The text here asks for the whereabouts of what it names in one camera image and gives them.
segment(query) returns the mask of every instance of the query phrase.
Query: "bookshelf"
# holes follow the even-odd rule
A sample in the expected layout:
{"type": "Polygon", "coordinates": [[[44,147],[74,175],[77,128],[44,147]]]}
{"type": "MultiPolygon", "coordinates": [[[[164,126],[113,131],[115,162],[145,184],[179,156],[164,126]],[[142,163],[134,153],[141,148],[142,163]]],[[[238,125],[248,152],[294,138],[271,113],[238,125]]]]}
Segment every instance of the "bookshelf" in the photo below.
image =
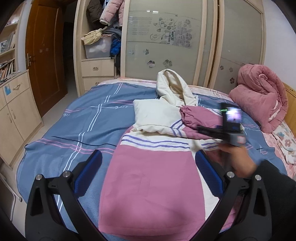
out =
{"type": "Polygon", "coordinates": [[[13,60],[13,68],[10,68],[11,71],[5,72],[6,79],[11,76],[10,74],[19,70],[17,61],[17,43],[24,5],[24,2],[19,5],[15,12],[11,15],[2,32],[0,32],[0,83],[4,80],[3,70],[6,62],[13,60]]]}

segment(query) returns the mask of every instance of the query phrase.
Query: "door handle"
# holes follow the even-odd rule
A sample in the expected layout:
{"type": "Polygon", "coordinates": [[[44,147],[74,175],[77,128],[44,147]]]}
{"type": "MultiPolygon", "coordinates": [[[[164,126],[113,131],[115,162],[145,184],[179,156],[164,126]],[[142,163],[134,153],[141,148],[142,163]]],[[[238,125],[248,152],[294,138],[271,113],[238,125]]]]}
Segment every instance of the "door handle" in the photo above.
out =
{"type": "Polygon", "coordinates": [[[31,66],[31,58],[32,58],[32,56],[30,56],[30,54],[29,53],[27,53],[27,59],[26,59],[26,61],[27,61],[27,66],[28,67],[30,67],[31,66]]]}
{"type": "Polygon", "coordinates": [[[14,87],[12,90],[18,90],[18,89],[20,88],[20,85],[21,85],[21,84],[17,85],[17,86],[14,87]]]}

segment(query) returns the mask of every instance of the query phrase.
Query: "camera screen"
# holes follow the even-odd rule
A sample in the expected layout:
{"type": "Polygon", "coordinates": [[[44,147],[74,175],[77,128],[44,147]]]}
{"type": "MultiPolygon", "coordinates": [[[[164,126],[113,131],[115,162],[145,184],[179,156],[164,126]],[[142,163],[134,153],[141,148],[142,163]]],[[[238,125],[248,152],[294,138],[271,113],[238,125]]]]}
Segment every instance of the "camera screen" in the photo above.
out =
{"type": "Polygon", "coordinates": [[[228,107],[227,112],[227,122],[241,123],[242,122],[242,111],[236,107],[228,107]]]}

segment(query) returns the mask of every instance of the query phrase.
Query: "drawer handle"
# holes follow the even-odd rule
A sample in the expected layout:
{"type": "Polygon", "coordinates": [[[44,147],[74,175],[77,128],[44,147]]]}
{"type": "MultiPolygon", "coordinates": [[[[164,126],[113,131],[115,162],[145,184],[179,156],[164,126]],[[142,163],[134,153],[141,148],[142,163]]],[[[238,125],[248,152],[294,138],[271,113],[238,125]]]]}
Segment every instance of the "drawer handle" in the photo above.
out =
{"type": "Polygon", "coordinates": [[[20,88],[20,85],[21,85],[21,84],[17,85],[17,86],[14,87],[12,90],[18,90],[18,89],[20,88]]]}

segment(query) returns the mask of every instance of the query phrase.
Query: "blue sticker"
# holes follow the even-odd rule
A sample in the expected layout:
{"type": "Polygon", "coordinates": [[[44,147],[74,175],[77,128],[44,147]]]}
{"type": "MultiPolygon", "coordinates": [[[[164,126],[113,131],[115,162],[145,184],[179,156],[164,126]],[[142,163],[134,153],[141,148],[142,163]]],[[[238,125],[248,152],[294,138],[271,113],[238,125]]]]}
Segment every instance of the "blue sticker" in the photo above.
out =
{"type": "Polygon", "coordinates": [[[4,89],[5,89],[5,94],[6,95],[9,95],[11,93],[11,90],[10,90],[9,85],[8,86],[5,86],[4,89]]]}

